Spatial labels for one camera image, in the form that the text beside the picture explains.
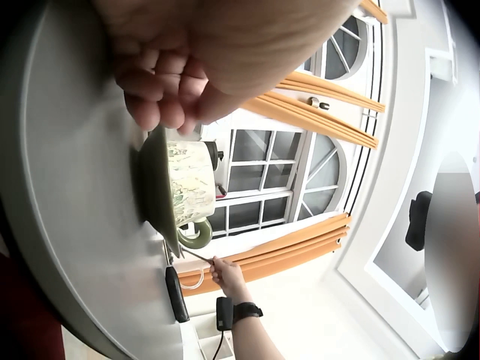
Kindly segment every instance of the black watch strap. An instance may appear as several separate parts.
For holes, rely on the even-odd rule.
[[[264,313],[253,302],[243,302],[233,307],[233,323],[246,317],[262,317]]]

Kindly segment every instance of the mug handle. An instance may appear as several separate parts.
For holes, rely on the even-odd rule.
[[[183,246],[189,249],[201,249],[208,245],[208,243],[212,240],[213,231],[210,222],[206,217],[194,221],[195,224],[198,226],[198,236],[191,239],[183,235],[179,229],[177,229],[177,234],[179,237],[179,242]]]

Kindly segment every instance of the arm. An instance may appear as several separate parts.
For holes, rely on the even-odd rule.
[[[233,304],[253,302],[240,266],[216,257],[214,262],[215,265],[210,268],[213,281],[233,299]],[[232,335],[237,360],[284,360],[257,317],[239,320],[232,327]]]

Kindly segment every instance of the white shelf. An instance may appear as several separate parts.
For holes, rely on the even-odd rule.
[[[199,340],[221,334],[221,332],[216,329],[215,313],[194,316],[190,318],[190,321],[192,322],[193,326],[195,326]]]
[[[206,360],[213,359],[215,351],[218,348],[218,344],[220,343],[221,337],[221,335],[217,335],[199,340],[200,348],[202,349],[202,353],[205,355]],[[223,339],[222,346],[220,347],[220,351],[218,352],[216,359],[222,360],[233,358],[233,350],[230,348],[228,341]]]
[[[218,348],[222,333],[216,329],[216,314],[209,313],[205,315],[193,316],[190,318],[198,344],[204,360],[211,360]],[[224,332],[224,339],[216,360],[234,360],[233,341],[231,331]]]

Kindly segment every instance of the black cable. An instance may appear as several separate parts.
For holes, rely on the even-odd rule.
[[[213,356],[212,360],[216,359],[216,356],[218,355],[218,352],[220,351],[220,348],[222,347],[222,342],[223,342],[223,331],[222,331],[222,337],[220,338],[220,344],[218,344],[218,347],[216,348],[215,355]]]

